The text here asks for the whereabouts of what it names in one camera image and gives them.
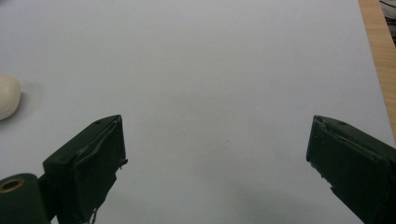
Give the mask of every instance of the white paper sheet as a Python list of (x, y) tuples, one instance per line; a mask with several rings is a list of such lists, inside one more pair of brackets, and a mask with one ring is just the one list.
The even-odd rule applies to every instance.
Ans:
[(0, 1), (0, 178), (122, 114), (97, 223), (361, 223), (305, 161), (315, 114), (394, 146), (357, 1)]

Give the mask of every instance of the white ball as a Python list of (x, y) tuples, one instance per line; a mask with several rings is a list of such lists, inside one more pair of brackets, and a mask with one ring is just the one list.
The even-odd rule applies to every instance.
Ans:
[(20, 82), (15, 77), (0, 75), (0, 120), (15, 112), (20, 99)]

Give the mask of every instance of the wooden surface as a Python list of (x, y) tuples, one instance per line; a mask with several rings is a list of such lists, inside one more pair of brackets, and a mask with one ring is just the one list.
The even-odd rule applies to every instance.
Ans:
[(393, 137), (396, 139), (396, 48), (378, 1), (359, 0), (373, 52), (376, 72), (384, 94)]

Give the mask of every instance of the wooden table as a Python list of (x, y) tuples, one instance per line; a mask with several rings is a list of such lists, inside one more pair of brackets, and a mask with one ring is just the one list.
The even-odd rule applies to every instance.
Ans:
[(396, 139), (396, 48), (378, 1), (359, 0), (359, 3), (376, 72), (384, 94), (393, 137)]

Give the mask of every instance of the egg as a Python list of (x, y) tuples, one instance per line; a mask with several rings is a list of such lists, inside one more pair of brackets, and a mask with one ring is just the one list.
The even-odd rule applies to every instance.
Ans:
[(12, 76), (0, 75), (0, 120), (12, 115), (21, 99), (20, 82)]

